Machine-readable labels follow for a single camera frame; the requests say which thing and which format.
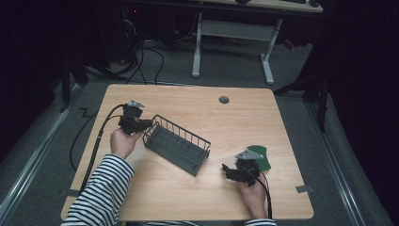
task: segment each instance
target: table top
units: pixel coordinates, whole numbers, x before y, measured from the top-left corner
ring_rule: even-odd
[[[235,2],[235,0],[202,0],[202,2],[239,5]],[[300,12],[317,12],[317,13],[323,12],[323,8],[321,6],[318,6],[317,8],[312,7],[309,4],[309,0],[307,0],[305,4],[293,3],[281,0],[251,0],[248,3],[239,6],[256,7],[256,8],[274,8],[274,9],[292,10]]]
[[[227,104],[219,102],[227,96]],[[120,220],[240,220],[249,219],[238,187],[226,179],[222,164],[235,169],[235,156],[251,145],[267,148],[271,170],[265,175],[273,217],[311,218],[313,210],[295,160],[279,108],[270,89],[111,85],[104,96],[87,147],[72,182],[79,190],[95,139],[110,110],[135,100],[143,105],[141,119],[159,114],[211,142],[210,155],[195,177],[144,147],[140,139],[127,161],[136,175],[130,184]],[[114,115],[121,115],[122,110]],[[119,118],[104,129],[94,169],[110,153],[109,136]],[[75,197],[68,197],[65,218]]]

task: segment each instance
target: cable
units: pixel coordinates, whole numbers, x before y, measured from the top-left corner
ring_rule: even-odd
[[[190,35],[193,33],[194,27],[196,26],[196,21],[197,21],[198,16],[199,16],[199,14],[196,13],[196,16],[194,17],[193,25],[191,26],[191,29],[190,29],[190,31],[187,33],[187,35],[186,35],[184,38],[181,38],[181,39],[178,39],[178,40],[175,40],[175,41],[187,40],[187,39],[191,39],[191,38],[195,37],[195,35],[194,35],[194,36],[191,36],[191,37],[188,37],[188,36],[190,36]]]
[[[144,84],[145,84],[145,85],[148,85],[147,80],[146,80],[146,77],[145,77],[144,74],[143,74],[143,71],[141,71],[141,69],[139,69],[139,71],[140,71],[141,77],[143,78]]]
[[[204,50],[209,50],[209,51],[216,51],[218,49],[220,49],[221,47],[223,47],[225,44],[225,39],[221,39],[221,44],[219,46],[217,46],[216,48],[210,49],[210,48],[205,48],[205,46],[202,44],[201,47]]]
[[[87,120],[87,121],[85,122],[85,124],[83,124],[83,126],[80,128],[80,130],[79,130],[79,132],[77,133],[75,139],[73,140],[72,146],[71,146],[71,148],[70,148],[70,163],[71,163],[71,166],[72,166],[73,170],[75,170],[75,171],[77,171],[77,167],[73,164],[73,161],[72,161],[72,151],[73,151],[73,148],[74,148],[74,146],[75,146],[75,144],[76,144],[77,139],[80,137],[80,134],[82,133],[83,129],[88,125],[88,122],[91,121],[91,120],[94,118],[94,116],[96,116],[98,113],[99,113],[99,111],[97,110],[95,113],[93,113],[93,114],[90,116],[90,118],[88,118],[88,120]]]
[[[130,61],[129,65],[128,65],[126,68],[121,69],[121,70],[119,70],[119,71],[117,71],[117,72],[114,72],[114,74],[121,75],[121,74],[123,74],[123,73],[127,73],[127,72],[131,71],[131,70],[135,67],[136,62],[137,62],[136,56],[133,56],[133,59]],[[96,73],[96,72],[92,71],[92,70],[91,70],[90,68],[88,68],[88,67],[85,67],[85,70],[86,70],[87,73],[89,73],[89,74],[91,74],[91,75],[94,75],[94,76],[105,76],[105,74],[103,74],[103,73]]]
[[[153,50],[153,49],[145,49],[145,50],[149,50],[149,51],[155,52],[155,53],[158,54],[158,55],[161,57],[161,59],[162,59],[161,66],[159,67],[158,72],[156,72],[155,79],[154,79],[155,85],[158,85],[158,82],[157,82],[157,80],[158,80],[158,75],[159,75],[159,73],[161,72],[162,68],[164,67],[164,56],[162,56],[161,53],[159,53],[158,51]]]
[[[83,192],[83,190],[85,190],[86,184],[88,183],[88,177],[90,176],[91,170],[93,169],[94,160],[96,159],[97,151],[99,149],[100,141],[101,141],[101,138],[102,138],[106,123],[110,119],[114,118],[114,117],[111,117],[111,116],[112,116],[112,114],[114,113],[115,110],[117,110],[120,107],[124,107],[124,106],[125,105],[117,105],[117,106],[115,106],[114,108],[112,108],[112,110],[109,112],[108,116],[105,118],[105,120],[103,122],[103,125],[102,125],[102,127],[101,127],[101,129],[99,131],[98,136],[97,136],[96,142],[94,144],[94,148],[93,148],[93,152],[91,154],[90,162],[88,163],[88,170],[86,171],[85,178],[83,179],[82,185],[80,187],[79,195]]]
[[[179,46],[182,46],[182,47],[190,47],[190,46],[193,46],[193,45],[195,45],[195,44],[197,43],[196,40],[192,40],[192,39],[195,38],[196,36],[197,36],[197,35],[194,35],[194,36],[189,37],[189,38],[187,38],[187,39],[185,39],[185,40],[176,41],[175,44],[176,44],[176,45],[179,45]]]
[[[141,61],[140,61],[140,64],[137,66],[137,69],[132,73],[132,75],[130,75],[130,77],[126,80],[125,84],[128,84],[130,82],[130,80],[133,78],[133,76],[135,76],[137,71],[141,68],[141,65],[143,65],[143,61],[144,61],[144,49],[141,48]]]
[[[259,184],[261,184],[261,186],[263,187],[264,191],[266,192],[266,198],[267,198],[267,217],[273,219],[272,199],[270,197],[269,183],[267,182],[266,176],[264,175],[264,173],[262,171],[260,171],[265,179],[267,186],[261,180],[259,180],[258,177],[254,176],[252,173],[250,173],[245,168],[240,168],[240,169],[244,170],[246,173],[248,173],[253,179],[255,179],[257,182],[259,182]]]

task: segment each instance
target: striped shirt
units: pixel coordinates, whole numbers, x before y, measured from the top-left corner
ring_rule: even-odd
[[[62,226],[116,225],[120,206],[126,196],[133,168],[123,159],[107,154],[93,172],[82,194],[72,204]],[[184,225],[200,226],[192,221],[142,222],[140,226]],[[253,219],[246,226],[276,225],[272,219]]]

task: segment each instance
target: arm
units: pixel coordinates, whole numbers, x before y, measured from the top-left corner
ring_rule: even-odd
[[[115,225],[120,206],[135,174],[124,159],[128,157],[141,133],[127,136],[121,129],[111,135],[111,153],[93,172],[88,185],[72,204],[62,225]]]
[[[262,183],[265,183],[262,174],[259,176],[259,180],[261,180]],[[237,182],[237,186],[241,191],[244,204],[247,206],[249,213],[253,218],[253,220],[246,222],[245,225],[276,225],[276,222],[273,219],[267,218],[264,209],[266,193],[261,184],[256,182],[255,185],[248,186],[247,183]]]

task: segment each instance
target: hand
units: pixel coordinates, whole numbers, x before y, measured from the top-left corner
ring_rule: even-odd
[[[126,135],[122,129],[117,129],[111,134],[111,153],[126,159],[135,148],[137,140],[143,133]]]
[[[259,180],[264,184],[265,179],[263,175],[259,175]],[[241,195],[244,200],[244,204],[247,206],[250,214],[253,218],[267,218],[266,211],[264,209],[264,200],[266,198],[266,192],[263,186],[255,181],[255,185],[248,186],[247,183],[237,182],[238,188],[240,188]]]

